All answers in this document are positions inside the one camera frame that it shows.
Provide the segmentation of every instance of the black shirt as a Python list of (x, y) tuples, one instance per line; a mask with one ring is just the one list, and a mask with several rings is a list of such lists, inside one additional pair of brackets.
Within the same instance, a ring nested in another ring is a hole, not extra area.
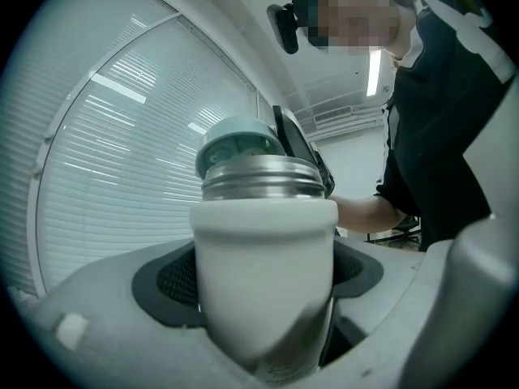
[[(474, 21), (486, 27), (461, 27)], [(384, 105), (387, 158), (377, 191), (422, 218), (421, 250), (427, 250), (490, 214), (463, 153), (503, 99), (515, 66), (498, 50), (484, 11), (466, 0), (418, 0), (411, 36)]]

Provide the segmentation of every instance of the teal lid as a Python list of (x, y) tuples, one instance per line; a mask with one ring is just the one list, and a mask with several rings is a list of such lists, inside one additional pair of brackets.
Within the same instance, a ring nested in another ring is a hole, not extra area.
[(254, 117), (225, 118), (202, 138), (196, 155), (196, 176), (204, 180), (207, 171), (222, 161), (258, 155), (285, 156), (285, 149), (274, 130)]

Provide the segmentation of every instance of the thermos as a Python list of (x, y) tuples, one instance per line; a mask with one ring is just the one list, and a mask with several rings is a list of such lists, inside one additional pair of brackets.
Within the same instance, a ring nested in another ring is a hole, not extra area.
[(237, 156), (207, 170), (202, 192), (190, 224), (208, 334), (270, 386), (316, 371), (337, 225), (319, 170), (288, 156)]

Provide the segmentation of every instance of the stainless steel rim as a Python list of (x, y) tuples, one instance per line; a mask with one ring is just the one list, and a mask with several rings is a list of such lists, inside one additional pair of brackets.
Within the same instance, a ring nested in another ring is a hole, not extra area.
[(287, 156), (246, 156), (227, 160), (208, 171), (203, 200), (323, 198), (319, 170)]

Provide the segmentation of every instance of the person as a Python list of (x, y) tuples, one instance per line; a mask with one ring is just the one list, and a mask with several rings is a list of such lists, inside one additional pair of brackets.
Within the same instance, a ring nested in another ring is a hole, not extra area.
[(463, 153), (499, 106), (516, 67), (484, 7), (477, 0), (292, 3), (312, 45), (383, 49), (396, 71), (383, 107), (383, 177), (371, 197), (330, 196), (339, 226), (377, 233), (419, 216), (420, 250), (427, 250), (488, 217)]

